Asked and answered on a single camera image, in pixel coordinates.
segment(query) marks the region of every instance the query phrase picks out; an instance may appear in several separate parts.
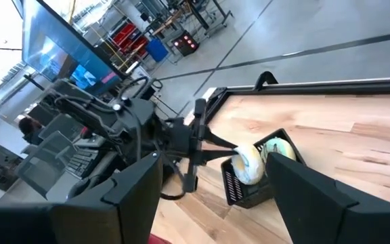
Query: red object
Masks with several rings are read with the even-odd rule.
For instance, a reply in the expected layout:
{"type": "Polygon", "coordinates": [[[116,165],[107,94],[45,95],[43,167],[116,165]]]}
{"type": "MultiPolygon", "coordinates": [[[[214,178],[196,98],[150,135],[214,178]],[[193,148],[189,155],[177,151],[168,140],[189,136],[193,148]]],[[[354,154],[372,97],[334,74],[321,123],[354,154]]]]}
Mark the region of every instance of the red object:
{"type": "Polygon", "coordinates": [[[172,243],[162,238],[159,238],[153,234],[150,234],[150,238],[148,238],[148,244],[172,244],[172,243]]]}
{"type": "Polygon", "coordinates": [[[145,46],[148,40],[145,37],[139,37],[135,38],[135,40],[132,41],[131,37],[134,33],[137,33],[138,35],[141,34],[140,30],[137,30],[134,24],[127,23],[123,27],[121,27],[115,35],[113,35],[112,40],[114,40],[114,42],[121,48],[121,50],[125,54],[130,54],[137,47],[143,45],[143,47],[138,51],[138,54],[140,56],[143,56],[146,52],[145,46]]]}
{"type": "Polygon", "coordinates": [[[82,130],[81,130],[81,138],[82,139],[88,139],[88,138],[91,138],[93,136],[93,132],[88,129],[87,127],[84,127],[82,130]]]}

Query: wall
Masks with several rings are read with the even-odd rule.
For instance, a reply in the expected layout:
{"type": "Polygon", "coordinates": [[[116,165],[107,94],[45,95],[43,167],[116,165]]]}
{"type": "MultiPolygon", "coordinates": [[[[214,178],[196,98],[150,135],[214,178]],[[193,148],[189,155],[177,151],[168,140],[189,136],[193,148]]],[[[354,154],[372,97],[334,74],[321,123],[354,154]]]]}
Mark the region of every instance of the wall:
{"type": "MultiPolygon", "coordinates": [[[[21,79],[21,77],[23,78],[23,73],[16,75],[15,78],[21,79]]],[[[48,87],[51,84],[40,75],[35,77],[35,81],[43,87],[48,87]]],[[[25,155],[21,155],[20,152],[28,144],[22,139],[22,133],[12,122],[26,108],[37,101],[41,94],[42,91],[39,88],[28,83],[0,108],[0,145],[21,157],[25,155]]]]}

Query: keyboard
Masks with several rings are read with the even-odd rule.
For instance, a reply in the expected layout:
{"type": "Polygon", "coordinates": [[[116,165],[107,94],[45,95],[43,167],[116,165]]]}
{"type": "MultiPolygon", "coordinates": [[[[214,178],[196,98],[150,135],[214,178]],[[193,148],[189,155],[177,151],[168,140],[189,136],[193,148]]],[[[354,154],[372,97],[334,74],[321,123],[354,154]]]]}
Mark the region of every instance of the keyboard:
{"type": "Polygon", "coordinates": [[[66,171],[78,178],[85,178],[91,174],[102,157],[103,153],[99,153],[98,150],[80,148],[68,162],[66,171]]]}

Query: office chair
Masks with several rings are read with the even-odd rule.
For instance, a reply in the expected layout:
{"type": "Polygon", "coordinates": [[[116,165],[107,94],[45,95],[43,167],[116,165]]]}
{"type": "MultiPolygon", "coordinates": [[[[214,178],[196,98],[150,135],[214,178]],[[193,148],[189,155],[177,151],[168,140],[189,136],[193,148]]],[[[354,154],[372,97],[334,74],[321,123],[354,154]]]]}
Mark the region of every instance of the office chair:
{"type": "Polygon", "coordinates": [[[22,150],[22,152],[20,152],[20,153],[29,155],[29,154],[32,153],[34,150],[36,150],[37,147],[38,147],[38,146],[36,146],[36,145],[29,144],[29,145],[26,146],[26,147],[24,148],[24,150],[22,150]]]}
{"type": "Polygon", "coordinates": [[[76,151],[69,139],[55,131],[19,164],[16,175],[46,199],[76,151]]]}
{"type": "Polygon", "coordinates": [[[43,128],[42,132],[39,134],[39,137],[42,139],[46,139],[53,132],[59,131],[63,136],[68,138],[70,141],[73,141],[83,129],[83,125],[81,125],[78,121],[75,121],[73,118],[67,115],[58,115],[49,123],[45,128],[43,128]]]}

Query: computer screen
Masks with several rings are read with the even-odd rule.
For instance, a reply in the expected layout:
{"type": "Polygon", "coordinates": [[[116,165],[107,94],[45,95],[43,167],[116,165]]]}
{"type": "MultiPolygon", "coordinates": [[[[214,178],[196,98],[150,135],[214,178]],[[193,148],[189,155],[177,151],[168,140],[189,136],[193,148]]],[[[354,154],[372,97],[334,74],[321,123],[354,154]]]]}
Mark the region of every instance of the computer screen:
{"type": "Polygon", "coordinates": [[[42,0],[24,0],[22,59],[50,81],[71,78],[95,96],[125,76],[42,0]]]}

